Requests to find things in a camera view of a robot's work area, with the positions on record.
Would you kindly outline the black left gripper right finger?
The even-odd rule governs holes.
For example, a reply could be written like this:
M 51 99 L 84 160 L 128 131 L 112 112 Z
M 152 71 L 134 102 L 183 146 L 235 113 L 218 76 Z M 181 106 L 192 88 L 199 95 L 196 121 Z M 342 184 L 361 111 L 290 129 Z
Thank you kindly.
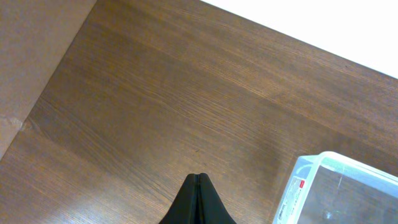
M 205 173 L 198 175 L 197 223 L 236 224 L 222 203 L 209 176 Z

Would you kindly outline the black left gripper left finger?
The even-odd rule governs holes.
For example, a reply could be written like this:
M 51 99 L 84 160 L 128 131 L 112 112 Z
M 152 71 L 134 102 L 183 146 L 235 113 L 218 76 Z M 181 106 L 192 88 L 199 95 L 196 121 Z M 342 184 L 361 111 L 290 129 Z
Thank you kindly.
M 197 175 L 188 174 L 172 205 L 160 224 L 195 223 L 197 207 Z

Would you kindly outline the clear plastic container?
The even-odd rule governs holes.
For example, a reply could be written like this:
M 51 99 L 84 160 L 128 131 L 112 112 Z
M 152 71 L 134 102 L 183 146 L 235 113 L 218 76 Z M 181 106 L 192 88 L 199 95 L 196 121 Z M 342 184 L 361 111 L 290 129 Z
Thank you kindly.
M 336 152 L 298 157 L 274 224 L 397 224 L 397 177 Z

